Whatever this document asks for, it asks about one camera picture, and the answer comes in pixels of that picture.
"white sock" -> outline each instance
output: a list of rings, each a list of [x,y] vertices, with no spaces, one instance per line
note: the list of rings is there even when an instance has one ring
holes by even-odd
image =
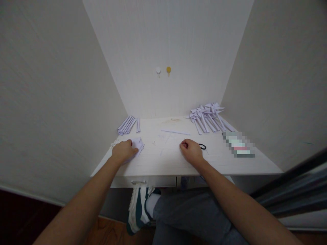
[[[153,218],[153,210],[154,210],[154,207],[157,204],[157,201],[159,200],[160,197],[161,197],[161,195],[152,193],[149,196],[149,198],[146,200],[146,210],[149,213],[149,215],[151,216],[151,218]]]

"desk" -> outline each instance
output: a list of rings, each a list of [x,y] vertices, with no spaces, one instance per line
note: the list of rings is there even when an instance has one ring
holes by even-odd
[[[163,180],[165,179],[163,177],[175,178],[176,176],[199,175],[180,152],[179,144],[185,138],[190,138],[207,146],[207,149],[203,150],[204,159],[223,175],[271,175],[283,173],[256,147],[253,147],[254,158],[235,158],[224,142],[221,131],[199,135],[195,125],[185,116],[140,119],[140,128],[141,132],[136,133],[136,124],[134,124],[129,134],[118,136],[114,142],[116,144],[130,138],[141,137],[145,144],[144,149],[137,158],[119,169],[116,175],[117,180],[121,177],[121,180],[126,179],[126,183],[129,183],[132,181],[131,179],[141,181],[143,177],[148,177],[148,186],[149,182],[156,183],[155,179],[158,177]],[[161,129],[182,131],[191,135],[163,132]],[[111,150],[112,147],[110,147],[91,176],[105,164],[111,156]]]

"hand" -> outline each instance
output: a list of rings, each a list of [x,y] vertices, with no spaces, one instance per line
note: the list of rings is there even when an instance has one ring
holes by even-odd
[[[204,161],[202,150],[198,143],[193,140],[185,139],[180,143],[180,149],[185,159],[193,166]]]
[[[139,151],[138,148],[133,149],[132,145],[133,143],[131,140],[120,142],[112,149],[111,157],[117,159],[120,164],[123,164]]]

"floor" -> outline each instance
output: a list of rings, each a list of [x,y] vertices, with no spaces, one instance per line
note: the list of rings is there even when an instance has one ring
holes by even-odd
[[[61,207],[0,190],[0,244],[32,244]],[[155,228],[129,236],[126,224],[98,218],[84,245],[151,244]],[[295,233],[305,245],[327,244],[327,234]],[[195,238],[193,244],[205,244]]]
[[[134,236],[129,236],[126,224],[104,218],[98,218],[96,224],[84,243],[84,245],[105,244],[152,244],[155,228],[141,229]],[[294,232],[296,237],[304,245],[326,245],[327,234]],[[206,244],[199,238],[193,240],[193,244]]]

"shoe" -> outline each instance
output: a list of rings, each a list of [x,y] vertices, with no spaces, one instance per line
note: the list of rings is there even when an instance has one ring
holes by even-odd
[[[133,188],[133,194],[128,209],[127,232],[129,235],[134,235],[150,222],[151,217],[146,211],[145,202],[154,190],[154,187]]]

